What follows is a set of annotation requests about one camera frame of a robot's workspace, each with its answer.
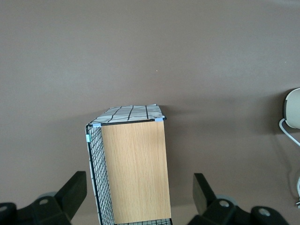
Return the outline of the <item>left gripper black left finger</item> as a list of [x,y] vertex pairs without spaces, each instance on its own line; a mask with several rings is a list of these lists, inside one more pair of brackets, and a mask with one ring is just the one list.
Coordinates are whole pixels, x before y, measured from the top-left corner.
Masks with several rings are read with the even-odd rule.
[[0,204],[2,225],[70,225],[87,195],[85,171],[77,171],[54,195],[43,196],[17,209],[13,202]]

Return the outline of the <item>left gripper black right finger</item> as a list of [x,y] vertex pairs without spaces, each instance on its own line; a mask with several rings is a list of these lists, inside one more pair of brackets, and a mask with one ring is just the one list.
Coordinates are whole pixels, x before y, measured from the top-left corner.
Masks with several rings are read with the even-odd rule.
[[250,212],[242,210],[230,200],[217,198],[205,176],[193,176],[193,199],[198,214],[194,225],[287,225],[288,222],[276,210],[255,206]]

